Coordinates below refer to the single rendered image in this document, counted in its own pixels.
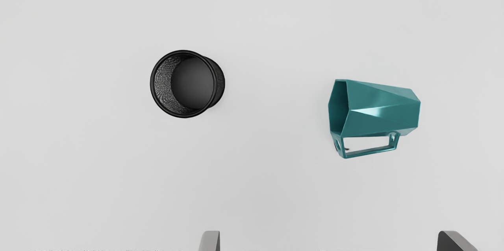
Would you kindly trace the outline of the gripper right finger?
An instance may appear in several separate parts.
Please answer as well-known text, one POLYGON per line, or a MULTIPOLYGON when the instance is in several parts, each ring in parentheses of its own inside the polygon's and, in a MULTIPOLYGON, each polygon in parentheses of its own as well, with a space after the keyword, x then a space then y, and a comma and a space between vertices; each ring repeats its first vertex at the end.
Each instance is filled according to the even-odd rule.
POLYGON ((454 230, 440 231, 437 251, 478 251, 465 237, 454 230))

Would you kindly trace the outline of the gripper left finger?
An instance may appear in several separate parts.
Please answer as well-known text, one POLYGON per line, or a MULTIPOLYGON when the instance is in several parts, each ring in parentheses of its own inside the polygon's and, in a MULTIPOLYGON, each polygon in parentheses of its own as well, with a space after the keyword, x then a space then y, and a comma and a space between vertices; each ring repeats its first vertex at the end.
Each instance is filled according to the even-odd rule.
POLYGON ((221 251, 220 231, 207 230, 200 239, 198 251, 221 251))

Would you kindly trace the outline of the teal faceted mug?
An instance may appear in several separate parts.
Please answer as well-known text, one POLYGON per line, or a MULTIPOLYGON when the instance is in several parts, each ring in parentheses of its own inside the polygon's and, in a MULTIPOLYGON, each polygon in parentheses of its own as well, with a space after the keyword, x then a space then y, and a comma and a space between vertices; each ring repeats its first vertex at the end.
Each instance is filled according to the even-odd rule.
POLYGON ((408 88, 336 79, 328 104, 330 134, 344 159, 393 151, 418 127, 421 101, 408 88), (348 152, 346 138, 388 137, 386 146, 348 152))

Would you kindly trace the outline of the black mesh pen holder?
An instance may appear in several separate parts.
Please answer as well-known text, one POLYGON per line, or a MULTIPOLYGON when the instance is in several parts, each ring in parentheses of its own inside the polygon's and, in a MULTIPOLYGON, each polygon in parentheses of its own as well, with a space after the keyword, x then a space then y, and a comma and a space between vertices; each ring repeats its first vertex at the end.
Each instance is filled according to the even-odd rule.
POLYGON ((216 105, 225 90, 225 75, 212 59, 189 50, 163 56, 150 76, 150 92, 165 113, 192 118, 216 105))

